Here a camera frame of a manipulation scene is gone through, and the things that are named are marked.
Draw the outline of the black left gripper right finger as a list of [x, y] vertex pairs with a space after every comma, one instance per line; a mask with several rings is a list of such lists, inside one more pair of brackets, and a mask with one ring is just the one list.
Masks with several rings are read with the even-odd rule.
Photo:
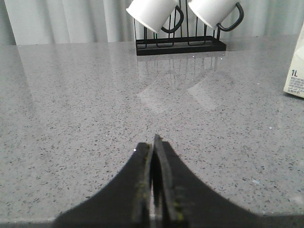
[[261, 218], [202, 182], [172, 146], [154, 137], [153, 191], [159, 228], [261, 228]]

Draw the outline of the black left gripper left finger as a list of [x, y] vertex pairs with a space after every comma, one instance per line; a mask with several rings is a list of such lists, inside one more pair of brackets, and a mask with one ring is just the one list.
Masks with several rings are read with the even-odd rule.
[[54, 228], [148, 228], [152, 148], [140, 142], [118, 174], [97, 194], [62, 213]]

